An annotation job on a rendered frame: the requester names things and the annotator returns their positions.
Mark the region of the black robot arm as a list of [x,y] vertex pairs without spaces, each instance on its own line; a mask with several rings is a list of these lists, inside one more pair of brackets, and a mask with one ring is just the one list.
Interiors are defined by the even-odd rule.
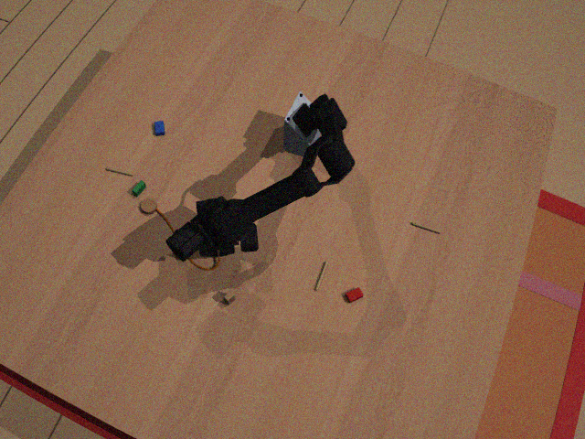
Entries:
[[[309,106],[304,103],[292,119],[305,137],[316,129],[322,136],[306,148],[301,165],[292,175],[248,198],[197,201],[197,215],[165,241],[182,262],[204,244],[213,251],[238,241],[252,222],[313,196],[324,186],[338,184],[351,172],[356,161],[346,147],[347,121],[335,99],[324,94]],[[325,182],[319,182],[312,170],[317,155],[330,175]]]

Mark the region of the round wooden button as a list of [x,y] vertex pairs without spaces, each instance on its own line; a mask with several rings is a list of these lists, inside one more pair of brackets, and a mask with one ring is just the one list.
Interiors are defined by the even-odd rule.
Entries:
[[145,214],[155,213],[157,206],[153,198],[146,198],[141,203],[141,209]]

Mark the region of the small red block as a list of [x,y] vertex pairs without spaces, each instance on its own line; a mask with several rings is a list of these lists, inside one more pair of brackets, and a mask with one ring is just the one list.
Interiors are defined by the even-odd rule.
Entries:
[[363,296],[359,287],[353,289],[352,291],[346,293],[348,303],[351,303]]

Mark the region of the small green block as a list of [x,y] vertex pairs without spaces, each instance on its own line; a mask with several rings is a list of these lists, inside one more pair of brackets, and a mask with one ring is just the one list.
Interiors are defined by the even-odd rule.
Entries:
[[136,187],[135,187],[135,188],[132,190],[132,192],[133,192],[133,194],[134,194],[136,197],[139,197],[139,196],[140,196],[140,194],[142,193],[142,191],[143,191],[145,188],[146,188],[146,185],[145,185],[145,183],[144,183],[144,182],[141,180],[141,181],[140,181],[140,182],[139,182],[139,183],[136,185]]

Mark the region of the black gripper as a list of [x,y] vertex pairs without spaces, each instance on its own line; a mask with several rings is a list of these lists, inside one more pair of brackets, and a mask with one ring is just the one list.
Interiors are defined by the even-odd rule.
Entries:
[[257,226],[254,223],[250,224],[247,232],[239,238],[238,241],[231,243],[230,245],[220,249],[216,248],[215,250],[211,251],[207,244],[204,244],[199,249],[199,255],[201,257],[218,257],[217,250],[219,250],[219,256],[225,256],[229,254],[233,254],[235,252],[234,245],[239,245],[240,241],[240,248],[242,252],[255,252],[259,249],[258,244],[258,234],[257,234]]

